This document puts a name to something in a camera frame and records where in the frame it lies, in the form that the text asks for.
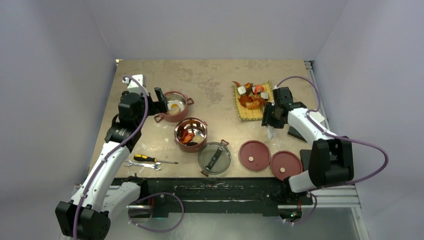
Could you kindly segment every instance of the pot handle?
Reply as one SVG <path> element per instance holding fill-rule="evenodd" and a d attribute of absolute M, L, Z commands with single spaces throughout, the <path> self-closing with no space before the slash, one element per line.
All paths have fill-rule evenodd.
<path fill-rule="evenodd" d="M 225 141 L 224 139 L 221 139 L 221 144 L 224 145 L 224 146 L 228 146 L 228 144 L 230 144 L 230 143 Z"/>
<path fill-rule="evenodd" d="M 160 114 L 158 114 L 158 115 L 156 115 L 156 116 L 154 116 L 153 117 L 154 118 L 154 121 L 156 122 L 156 123 L 159 123 L 160 121 L 162 121 L 164 118 L 162 117 L 162 115 L 160 115 Z"/>
<path fill-rule="evenodd" d="M 190 97 L 190 98 L 188 98 L 188 99 L 187 99 L 187 104 L 188 104 L 188 105 L 195 104 L 195 101 L 193 100 L 193 98 L 191 98 L 191 97 Z"/>

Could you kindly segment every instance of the gray wall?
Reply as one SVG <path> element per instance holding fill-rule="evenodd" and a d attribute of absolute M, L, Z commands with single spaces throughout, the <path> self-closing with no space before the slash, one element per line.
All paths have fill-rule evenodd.
<path fill-rule="evenodd" d="M 0 239 L 57 239 L 87 174 L 114 59 L 84 0 L 0 1 Z"/>
<path fill-rule="evenodd" d="M 382 146 L 390 162 L 357 185 L 371 239 L 422 239 L 424 1 L 350 0 L 314 70 L 331 129 Z M 354 146 L 356 177 L 383 163 Z"/>
<path fill-rule="evenodd" d="M 86 0 L 117 59 L 305 59 L 348 0 Z"/>

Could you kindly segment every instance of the metal wrench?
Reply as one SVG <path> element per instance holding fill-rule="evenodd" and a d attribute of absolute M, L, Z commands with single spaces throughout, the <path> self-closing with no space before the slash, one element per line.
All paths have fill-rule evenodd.
<path fill-rule="evenodd" d="M 148 163 L 133 162 L 133 161 L 127 159 L 123 162 L 123 165 L 125 167 L 138 166 L 138 167 L 151 168 L 151 169 L 154 169 L 155 171 L 162 170 L 161 167 L 158 167 L 159 165 L 161 165 L 160 162 L 156 162 L 155 164 L 148 164 Z"/>

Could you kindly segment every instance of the table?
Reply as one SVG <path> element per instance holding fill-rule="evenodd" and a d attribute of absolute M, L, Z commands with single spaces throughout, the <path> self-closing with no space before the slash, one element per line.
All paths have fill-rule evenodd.
<path fill-rule="evenodd" d="M 154 88 L 160 87 L 163 93 L 178 91 L 194 104 L 189 106 L 187 117 L 195 117 L 207 122 L 208 142 L 229 142 L 231 164 L 222 174 L 214 177 L 273 177 L 269 167 L 262 171 L 245 168 L 239 161 L 239 148 L 248 140 L 257 140 L 266 144 L 274 154 L 278 151 L 290 151 L 299 157 L 301 149 L 311 147 L 292 136 L 287 135 L 288 126 L 276 129 L 273 139 L 268 139 L 261 121 L 240 121 L 233 100 L 232 81 L 241 84 L 251 82 L 262 84 L 271 81 L 273 86 L 280 80 L 290 76 L 308 78 L 303 60 L 248 60 L 248 59 L 208 59 L 208 60 L 121 60 L 110 89 L 103 120 L 93 151 L 90 167 L 99 157 L 106 132 L 111 126 L 112 118 L 118 113 L 118 103 L 122 91 L 127 85 L 122 83 L 125 75 L 143 74 L 147 89 L 157 101 Z M 290 79 L 283 86 L 290 88 L 294 101 L 303 102 L 308 108 L 316 108 L 317 102 L 313 88 L 301 79 Z M 162 160 L 176 161 L 179 164 L 162 164 L 161 171 L 138 166 L 122 166 L 116 177 L 205 177 L 200 173 L 197 153 L 182 152 L 174 143 L 174 128 L 177 123 L 161 121 L 156 123 L 152 116 L 148 117 L 139 139 L 133 149 L 134 154 L 144 154 Z"/>

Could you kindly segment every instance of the screwdriver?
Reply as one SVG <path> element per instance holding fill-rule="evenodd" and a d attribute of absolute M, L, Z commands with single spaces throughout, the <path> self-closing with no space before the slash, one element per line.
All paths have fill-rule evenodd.
<path fill-rule="evenodd" d="M 165 160 L 157 160 L 154 157 L 149 157 L 146 155 L 136 154 L 134 155 L 134 160 L 139 162 L 153 162 L 153 163 L 168 163 L 168 164 L 178 164 L 176 161 L 165 161 Z"/>

